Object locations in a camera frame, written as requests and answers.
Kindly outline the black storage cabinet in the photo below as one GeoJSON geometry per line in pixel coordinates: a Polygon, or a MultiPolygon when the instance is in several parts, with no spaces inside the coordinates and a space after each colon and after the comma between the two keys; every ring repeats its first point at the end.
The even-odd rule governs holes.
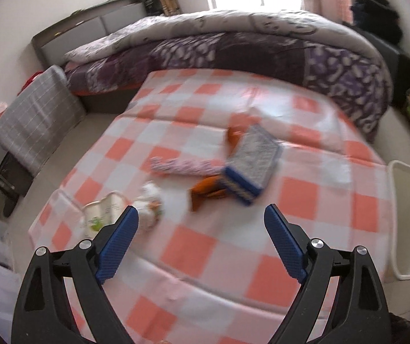
{"type": "Polygon", "coordinates": [[[406,105],[406,92],[410,89],[410,57],[400,48],[364,31],[350,23],[343,22],[347,26],[370,41],[384,59],[393,80],[393,97],[391,105],[401,109],[406,105]]]}

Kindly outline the green white paper package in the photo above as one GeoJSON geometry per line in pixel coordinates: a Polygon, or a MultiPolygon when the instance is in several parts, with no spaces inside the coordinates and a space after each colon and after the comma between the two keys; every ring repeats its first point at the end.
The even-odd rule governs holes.
{"type": "Polygon", "coordinates": [[[114,224],[126,207],[126,198],[118,192],[86,204],[82,208],[85,235],[93,239],[104,226],[114,224]]]}

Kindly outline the pink fuzzy sock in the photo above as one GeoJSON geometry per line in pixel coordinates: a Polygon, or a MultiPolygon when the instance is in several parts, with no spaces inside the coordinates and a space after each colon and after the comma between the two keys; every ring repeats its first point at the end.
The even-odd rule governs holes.
{"type": "Polygon", "coordinates": [[[215,164],[211,160],[182,160],[153,157],[150,160],[153,172],[168,175],[213,176],[224,169],[223,165],[215,164]]]}

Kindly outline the white tissue ball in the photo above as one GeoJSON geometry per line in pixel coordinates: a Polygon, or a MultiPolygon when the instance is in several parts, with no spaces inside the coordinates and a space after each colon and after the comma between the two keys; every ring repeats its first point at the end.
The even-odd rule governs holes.
{"type": "Polygon", "coordinates": [[[134,200],[132,206],[138,212],[139,227],[144,231],[150,230],[163,216],[161,189],[152,181],[144,183],[140,196],[134,200]]]}

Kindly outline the blue white carton box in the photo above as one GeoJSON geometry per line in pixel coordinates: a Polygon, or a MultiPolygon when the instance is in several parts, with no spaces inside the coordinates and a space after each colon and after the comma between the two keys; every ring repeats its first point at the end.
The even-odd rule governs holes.
{"type": "Polygon", "coordinates": [[[245,205],[263,193],[273,176],[283,147],[258,124],[250,126],[226,160],[220,182],[245,205]]]}

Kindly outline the orange cloth sock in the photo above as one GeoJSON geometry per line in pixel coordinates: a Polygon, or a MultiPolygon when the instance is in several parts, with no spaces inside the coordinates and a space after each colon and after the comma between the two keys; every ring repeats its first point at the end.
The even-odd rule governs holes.
{"type": "MultiPolygon", "coordinates": [[[[225,138],[228,156],[233,154],[246,130],[243,126],[228,127],[225,138]]],[[[220,183],[219,175],[208,176],[190,189],[190,210],[197,212],[207,200],[219,200],[227,196],[228,192],[220,183]]]]}

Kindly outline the grey padded bed headboard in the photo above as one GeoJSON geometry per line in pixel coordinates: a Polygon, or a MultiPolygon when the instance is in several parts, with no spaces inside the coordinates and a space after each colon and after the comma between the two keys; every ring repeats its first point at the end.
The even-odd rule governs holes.
{"type": "Polygon", "coordinates": [[[44,69],[63,66],[68,51],[108,36],[146,15],[142,0],[110,0],[73,12],[33,36],[31,45],[44,69]]]}

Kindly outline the orange white checkered cloth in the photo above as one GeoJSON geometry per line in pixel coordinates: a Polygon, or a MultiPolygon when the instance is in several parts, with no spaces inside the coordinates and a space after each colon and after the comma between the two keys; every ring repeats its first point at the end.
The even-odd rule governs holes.
{"type": "Polygon", "coordinates": [[[130,107],[74,166],[33,222],[34,246],[53,251],[83,237],[86,204],[117,192],[135,200],[155,182],[163,212],[138,231],[105,292],[137,343],[267,343],[298,291],[263,223],[285,218],[334,249],[363,245],[383,273],[395,217],[386,166],[326,96],[225,70],[151,73],[130,107]],[[196,178],[158,175],[151,159],[228,156],[231,126],[259,124],[283,148],[262,195],[190,209],[196,178]]]}

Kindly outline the grey checked cushion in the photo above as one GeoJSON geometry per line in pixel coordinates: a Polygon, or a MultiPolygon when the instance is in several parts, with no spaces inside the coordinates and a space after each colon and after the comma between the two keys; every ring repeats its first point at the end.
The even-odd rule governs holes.
{"type": "Polygon", "coordinates": [[[0,146],[36,176],[63,138],[85,117],[57,65],[35,77],[0,118],[0,146]]]}

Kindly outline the pile of black clothes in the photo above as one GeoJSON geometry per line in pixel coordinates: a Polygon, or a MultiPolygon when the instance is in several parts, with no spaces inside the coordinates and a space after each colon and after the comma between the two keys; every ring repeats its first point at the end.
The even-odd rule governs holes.
{"type": "Polygon", "coordinates": [[[403,38],[399,27],[399,14],[388,0],[355,0],[350,10],[354,25],[390,44],[398,45],[403,38]]]}

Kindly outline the purple white patterned duvet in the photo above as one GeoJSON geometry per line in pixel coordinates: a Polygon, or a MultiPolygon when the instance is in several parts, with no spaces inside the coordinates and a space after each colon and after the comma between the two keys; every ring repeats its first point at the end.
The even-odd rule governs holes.
{"type": "Polygon", "coordinates": [[[367,140],[393,97],[378,50],[355,30],[306,11],[148,16],[69,50],[76,95],[140,85],[153,71],[218,69],[279,79],[331,98],[367,140]]]}

